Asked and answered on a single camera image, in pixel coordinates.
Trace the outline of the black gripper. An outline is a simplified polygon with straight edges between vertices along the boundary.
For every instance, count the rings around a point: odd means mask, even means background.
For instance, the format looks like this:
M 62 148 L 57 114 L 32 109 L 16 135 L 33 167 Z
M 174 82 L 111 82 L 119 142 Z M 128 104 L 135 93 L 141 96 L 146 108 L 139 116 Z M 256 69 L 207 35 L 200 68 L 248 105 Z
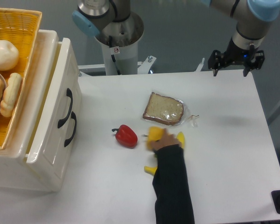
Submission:
M 231 65 L 243 65 L 243 76 L 247 77 L 252 70 L 260 70 L 264 62 L 264 51 L 257 51 L 257 41 L 244 38 L 242 36 L 233 36 L 228 44 L 227 50 L 221 53 L 214 50 L 208 59 L 208 69 L 213 71 L 216 77 L 218 71 L 223 67 Z

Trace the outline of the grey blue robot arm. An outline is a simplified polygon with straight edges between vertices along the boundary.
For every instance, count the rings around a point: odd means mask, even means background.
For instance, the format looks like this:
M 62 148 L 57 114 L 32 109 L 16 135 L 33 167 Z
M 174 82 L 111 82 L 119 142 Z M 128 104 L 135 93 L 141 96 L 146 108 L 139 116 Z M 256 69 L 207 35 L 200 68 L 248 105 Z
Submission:
M 214 75 L 231 65 L 244 66 L 246 76 L 259 70 L 265 55 L 259 49 L 280 12 L 280 0 L 206 0 L 204 4 L 237 21 L 225 52 L 214 50 L 208 68 Z M 142 19 L 128 0 L 80 0 L 72 13 L 75 25 L 102 47 L 107 75 L 137 74 L 138 42 L 144 33 Z

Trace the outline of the black sleeved forearm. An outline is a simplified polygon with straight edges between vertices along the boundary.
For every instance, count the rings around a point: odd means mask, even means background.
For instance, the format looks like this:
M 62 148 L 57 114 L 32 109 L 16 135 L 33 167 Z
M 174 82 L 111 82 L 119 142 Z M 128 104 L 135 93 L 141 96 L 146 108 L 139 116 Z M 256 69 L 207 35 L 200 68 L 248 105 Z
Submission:
M 158 167 L 152 184 L 156 194 L 156 223 L 193 224 L 195 219 L 183 149 L 176 144 L 163 147 L 155 154 Z

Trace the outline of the person hand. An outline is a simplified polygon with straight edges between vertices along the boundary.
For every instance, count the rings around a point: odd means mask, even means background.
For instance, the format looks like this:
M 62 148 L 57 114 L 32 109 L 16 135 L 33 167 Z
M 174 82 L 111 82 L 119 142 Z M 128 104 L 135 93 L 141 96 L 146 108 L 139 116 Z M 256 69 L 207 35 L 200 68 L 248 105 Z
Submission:
M 163 129 L 163 134 L 159 140 L 150 141 L 149 144 L 151 149 L 155 152 L 173 145 L 182 146 L 182 143 L 173 134 L 170 134 L 166 128 Z

